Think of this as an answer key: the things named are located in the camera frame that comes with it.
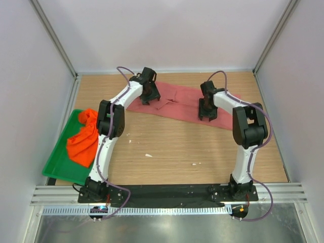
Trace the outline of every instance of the green tray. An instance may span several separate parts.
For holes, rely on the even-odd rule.
[[[71,181],[81,185],[85,184],[86,178],[89,176],[93,164],[90,165],[89,168],[86,168],[71,161],[66,150],[67,139],[77,134],[80,131],[80,128],[85,126],[79,123],[77,119],[77,116],[81,112],[82,110],[74,110],[72,112],[43,169],[44,176]]]

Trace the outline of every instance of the red cloth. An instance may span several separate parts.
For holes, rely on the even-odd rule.
[[[96,157],[98,147],[98,129],[96,128],[98,112],[87,109],[78,115],[80,123],[86,126],[80,132],[67,139],[66,149],[70,160],[89,167]]]
[[[160,101],[152,100],[150,105],[142,105],[137,98],[127,110],[232,130],[232,115],[221,108],[218,108],[215,120],[198,118],[198,100],[203,98],[200,89],[162,82],[156,82],[156,86],[161,95]]]

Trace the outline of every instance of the wooden table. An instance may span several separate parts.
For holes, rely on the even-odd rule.
[[[209,76],[210,73],[161,73],[157,75],[157,80],[199,89],[199,85]],[[217,74],[212,80],[216,87],[224,87],[222,74]],[[121,75],[85,75],[75,108],[98,110],[101,100],[113,98],[125,85],[126,81]],[[241,95],[243,100],[262,103],[251,72],[228,73],[228,90]],[[115,145],[109,165],[109,180],[112,183],[229,181],[237,151],[231,131],[130,111],[126,111],[125,116],[126,127]],[[262,182],[287,182],[274,138],[259,150],[253,174]]]

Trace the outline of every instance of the orange cloth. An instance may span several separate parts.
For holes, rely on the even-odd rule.
[[[98,112],[87,109],[78,115],[80,123],[85,124],[80,132],[67,139],[66,149],[70,160],[89,167],[96,157],[98,147],[98,129],[96,128]]]

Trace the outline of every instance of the metal floor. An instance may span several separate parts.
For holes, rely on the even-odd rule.
[[[250,205],[248,218],[262,216],[268,207]],[[258,222],[239,222],[228,215],[119,216],[95,223],[89,218],[42,216],[35,242],[307,242],[294,204],[275,204],[272,213]],[[89,222],[74,229],[85,221]],[[71,229],[70,233],[56,231]]]

